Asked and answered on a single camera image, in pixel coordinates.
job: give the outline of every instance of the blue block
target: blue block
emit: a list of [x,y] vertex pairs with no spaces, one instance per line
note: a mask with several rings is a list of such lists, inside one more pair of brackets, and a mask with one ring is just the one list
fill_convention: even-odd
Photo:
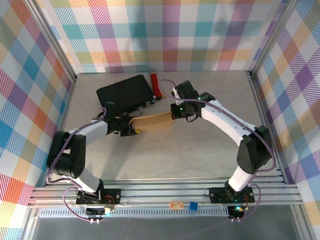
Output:
[[191,201],[191,202],[190,202],[190,206],[189,206],[189,210],[196,212],[197,209],[198,209],[198,203],[196,203],[196,202],[194,202],[194,201]]

